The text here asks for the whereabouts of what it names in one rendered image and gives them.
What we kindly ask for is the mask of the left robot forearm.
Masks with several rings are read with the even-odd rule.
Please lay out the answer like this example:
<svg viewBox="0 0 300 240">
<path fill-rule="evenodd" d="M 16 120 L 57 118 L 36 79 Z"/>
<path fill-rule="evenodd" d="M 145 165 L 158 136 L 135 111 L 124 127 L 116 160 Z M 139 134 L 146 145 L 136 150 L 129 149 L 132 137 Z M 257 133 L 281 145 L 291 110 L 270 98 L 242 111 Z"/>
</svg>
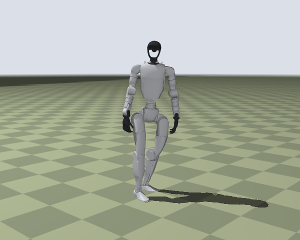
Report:
<svg viewBox="0 0 300 240">
<path fill-rule="evenodd" d="M 171 106 L 172 106 L 172 111 L 173 111 L 173 116 L 175 117 L 175 113 L 178 113 L 178 117 L 180 116 L 180 108 L 179 108 L 179 94 L 177 91 L 177 97 L 172 97 L 171 99 Z"/>
</svg>

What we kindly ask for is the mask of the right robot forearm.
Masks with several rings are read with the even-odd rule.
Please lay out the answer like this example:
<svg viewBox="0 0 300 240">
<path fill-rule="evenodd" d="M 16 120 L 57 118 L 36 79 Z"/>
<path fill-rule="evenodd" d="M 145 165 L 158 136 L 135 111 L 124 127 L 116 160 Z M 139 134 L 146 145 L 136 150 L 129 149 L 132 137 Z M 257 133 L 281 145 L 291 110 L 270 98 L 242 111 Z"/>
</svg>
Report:
<svg viewBox="0 0 300 240">
<path fill-rule="evenodd" d="M 129 87 L 127 88 L 127 92 L 126 92 L 126 96 L 125 96 L 125 103 L 124 103 L 124 109 L 122 111 L 122 114 L 124 116 L 127 116 L 127 111 L 129 110 L 131 112 L 131 108 L 132 108 L 132 101 L 134 99 L 134 97 L 132 95 L 128 94 L 129 92 Z"/>
</svg>

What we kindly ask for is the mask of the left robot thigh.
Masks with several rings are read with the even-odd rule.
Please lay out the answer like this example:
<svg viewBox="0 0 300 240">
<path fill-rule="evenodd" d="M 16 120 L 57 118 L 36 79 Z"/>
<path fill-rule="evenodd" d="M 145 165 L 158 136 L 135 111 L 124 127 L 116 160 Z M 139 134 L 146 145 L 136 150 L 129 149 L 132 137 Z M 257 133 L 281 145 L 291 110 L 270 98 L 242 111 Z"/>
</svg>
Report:
<svg viewBox="0 0 300 240">
<path fill-rule="evenodd" d="M 146 156 L 149 160 L 154 160 L 158 157 L 158 155 L 162 152 L 167 138 L 168 138 L 168 130 L 169 130 L 169 121 L 166 116 L 162 114 L 158 114 L 157 129 L 155 135 L 155 148 L 150 148 L 146 152 Z"/>
</svg>

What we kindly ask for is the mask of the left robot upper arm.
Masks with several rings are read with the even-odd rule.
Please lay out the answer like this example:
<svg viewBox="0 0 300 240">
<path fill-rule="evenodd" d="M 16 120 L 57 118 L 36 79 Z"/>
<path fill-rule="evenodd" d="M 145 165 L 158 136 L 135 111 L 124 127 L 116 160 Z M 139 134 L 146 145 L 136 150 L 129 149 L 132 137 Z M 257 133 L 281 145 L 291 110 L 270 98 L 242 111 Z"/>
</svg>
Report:
<svg viewBox="0 0 300 240">
<path fill-rule="evenodd" d="M 175 70 L 170 66 L 164 66 L 165 67 L 165 74 L 167 74 L 169 77 L 168 79 L 168 85 L 169 85 L 169 91 L 168 95 L 170 98 L 178 97 L 178 92 L 176 89 L 176 75 Z"/>
</svg>

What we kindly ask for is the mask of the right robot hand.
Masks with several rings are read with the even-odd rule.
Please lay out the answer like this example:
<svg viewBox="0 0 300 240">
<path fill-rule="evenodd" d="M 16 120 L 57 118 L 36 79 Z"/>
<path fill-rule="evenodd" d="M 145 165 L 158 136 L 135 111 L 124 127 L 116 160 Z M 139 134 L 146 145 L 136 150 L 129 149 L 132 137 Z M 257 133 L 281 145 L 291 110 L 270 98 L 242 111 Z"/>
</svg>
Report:
<svg viewBox="0 0 300 240">
<path fill-rule="evenodd" d="M 126 131 L 126 132 L 129 132 L 129 133 L 133 132 L 130 129 L 130 126 L 132 128 L 134 128 L 133 125 L 130 123 L 130 119 L 129 119 L 129 117 L 130 117 L 130 111 L 128 110 L 127 111 L 127 115 L 123 115 L 123 117 L 124 117 L 124 119 L 122 121 L 123 130 Z"/>
</svg>

